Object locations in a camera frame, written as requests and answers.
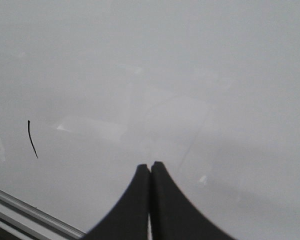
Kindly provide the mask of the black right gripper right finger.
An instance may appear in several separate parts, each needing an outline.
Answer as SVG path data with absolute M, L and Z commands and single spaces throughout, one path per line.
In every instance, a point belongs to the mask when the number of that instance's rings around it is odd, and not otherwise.
M 150 222 L 154 240 L 232 240 L 187 199 L 162 162 L 151 167 Z

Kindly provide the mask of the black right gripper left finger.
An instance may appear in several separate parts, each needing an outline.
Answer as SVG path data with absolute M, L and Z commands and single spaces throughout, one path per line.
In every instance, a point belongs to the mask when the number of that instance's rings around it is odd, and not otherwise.
M 115 206 L 82 239 L 147 240 L 150 178 L 147 165 L 139 164 L 130 184 Z

